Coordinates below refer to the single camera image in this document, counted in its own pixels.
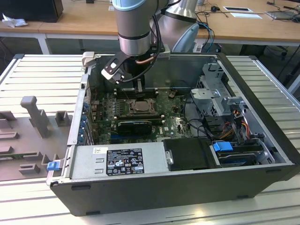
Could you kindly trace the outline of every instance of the black connector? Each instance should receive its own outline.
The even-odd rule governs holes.
[[[272,5],[272,6],[274,6],[274,5],[275,5],[275,3],[274,3],[274,2],[270,2],[270,1],[267,1],[267,4],[268,4],[268,5]]]
[[[211,12],[215,13],[215,12],[217,12],[218,10],[220,10],[220,8],[219,8],[218,6],[212,6],[212,7],[210,8],[210,10],[211,10]]]

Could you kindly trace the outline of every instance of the warning label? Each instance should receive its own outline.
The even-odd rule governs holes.
[[[106,161],[108,176],[144,173],[142,149],[108,150]]]

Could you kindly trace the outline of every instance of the black box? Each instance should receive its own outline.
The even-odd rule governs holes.
[[[1,14],[14,19],[55,23],[62,11],[61,0],[0,0]]]

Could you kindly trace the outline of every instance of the metal bracket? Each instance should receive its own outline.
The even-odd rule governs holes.
[[[222,99],[221,104],[224,108],[224,113],[230,113],[230,106],[244,103],[244,100],[241,97],[225,97]]]
[[[165,158],[167,160],[167,164],[168,165],[173,165],[174,164],[174,160],[173,160],[173,156],[172,156],[171,150],[165,151]]]
[[[194,98],[199,100],[220,97],[220,93],[216,89],[198,88],[198,89],[192,89],[191,91]]]
[[[90,65],[94,64],[95,58],[100,58],[100,56],[95,55],[95,52],[84,52],[82,55],[82,66],[89,67]]]

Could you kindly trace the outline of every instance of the paper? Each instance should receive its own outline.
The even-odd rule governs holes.
[[[254,19],[262,19],[258,14],[250,14],[250,13],[230,13],[234,17],[239,18],[254,18]]]
[[[28,25],[24,19],[13,19],[13,18],[9,18],[9,17],[5,16],[4,14],[2,14],[2,15],[3,15],[2,22],[8,27],[15,28],[15,26],[19,27],[19,26]]]

